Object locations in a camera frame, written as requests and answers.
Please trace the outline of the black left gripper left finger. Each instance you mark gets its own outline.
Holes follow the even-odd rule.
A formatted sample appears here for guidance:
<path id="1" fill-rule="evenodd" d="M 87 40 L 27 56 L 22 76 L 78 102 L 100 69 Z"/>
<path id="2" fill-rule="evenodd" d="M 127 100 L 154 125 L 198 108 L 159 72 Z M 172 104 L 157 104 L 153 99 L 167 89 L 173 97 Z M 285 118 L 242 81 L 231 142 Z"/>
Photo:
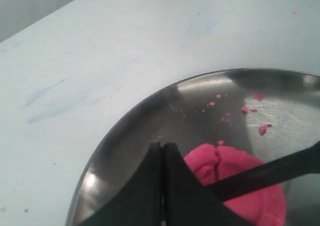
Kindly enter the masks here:
<path id="1" fill-rule="evenodd" d="M 160 226 L 162 185 L 162 147 L 153 142 L 121 190 L 80 225 Z"/>

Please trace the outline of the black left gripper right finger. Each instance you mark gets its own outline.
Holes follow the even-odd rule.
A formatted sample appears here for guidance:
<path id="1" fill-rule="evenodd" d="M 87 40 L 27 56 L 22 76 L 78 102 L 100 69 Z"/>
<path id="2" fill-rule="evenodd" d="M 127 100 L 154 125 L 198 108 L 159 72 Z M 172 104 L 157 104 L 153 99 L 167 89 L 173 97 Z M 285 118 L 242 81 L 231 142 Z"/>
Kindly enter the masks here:
<path id="1" fill-rule="evenodd" d="M 226 207 L 194 176 L 178 146 L 162 149 L 163 197 L 167 226 L 251 226 Z"/>

